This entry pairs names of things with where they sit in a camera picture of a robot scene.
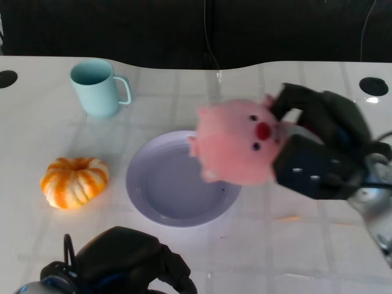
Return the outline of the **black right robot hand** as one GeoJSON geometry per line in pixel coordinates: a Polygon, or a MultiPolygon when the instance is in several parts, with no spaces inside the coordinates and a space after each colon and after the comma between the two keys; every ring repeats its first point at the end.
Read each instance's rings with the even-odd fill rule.
{"type": "Polygon", "coordinates": [[[301,114],[273,162],[276,182],[315,200],[346,200],[367,175],[360,152],[371,142],[356,104],[330,91],[284,83],[271,108],[277,120],[301,114]]]}

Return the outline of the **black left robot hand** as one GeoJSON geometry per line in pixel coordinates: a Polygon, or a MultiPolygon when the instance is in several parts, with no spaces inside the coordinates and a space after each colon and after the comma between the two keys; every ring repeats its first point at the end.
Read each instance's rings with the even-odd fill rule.
{"type": "Polygon", "coordinates": [[[96,236],[79,252],[64,236],[64,261],[76,293],[152,293],[158,279],[178,293],[196,293],[183,258],[152,235],[116,226],[96,236]]]}

